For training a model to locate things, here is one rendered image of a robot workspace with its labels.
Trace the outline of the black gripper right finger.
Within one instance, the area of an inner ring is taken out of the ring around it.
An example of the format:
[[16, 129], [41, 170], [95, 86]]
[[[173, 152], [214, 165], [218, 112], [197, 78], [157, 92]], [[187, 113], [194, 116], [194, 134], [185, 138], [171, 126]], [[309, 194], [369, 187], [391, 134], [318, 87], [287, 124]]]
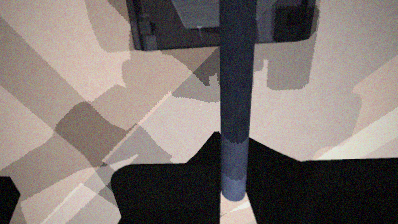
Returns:
[[256, 224], [313, 224], [332, 191], [398, 189], [398, 158], [297, 161], [249, 137], [246, 192]]

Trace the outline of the dark blue cylinder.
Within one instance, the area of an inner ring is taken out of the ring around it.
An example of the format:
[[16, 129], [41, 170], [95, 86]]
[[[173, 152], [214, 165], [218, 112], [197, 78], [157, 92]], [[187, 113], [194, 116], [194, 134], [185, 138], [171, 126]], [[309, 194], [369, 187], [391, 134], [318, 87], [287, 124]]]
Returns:
[[219, 0], [221, 193], [246, 195], [257, 0]]

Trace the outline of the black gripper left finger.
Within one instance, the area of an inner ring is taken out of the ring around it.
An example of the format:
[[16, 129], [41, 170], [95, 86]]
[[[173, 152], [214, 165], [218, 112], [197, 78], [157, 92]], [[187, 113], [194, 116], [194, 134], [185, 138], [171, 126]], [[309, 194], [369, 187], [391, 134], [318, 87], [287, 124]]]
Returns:
[[200, 209], [205, 224], [220, 224], [220, 132], [186, 163], [120, 168], [111, 177], [111, 187], [121, 217], [127, 209]]

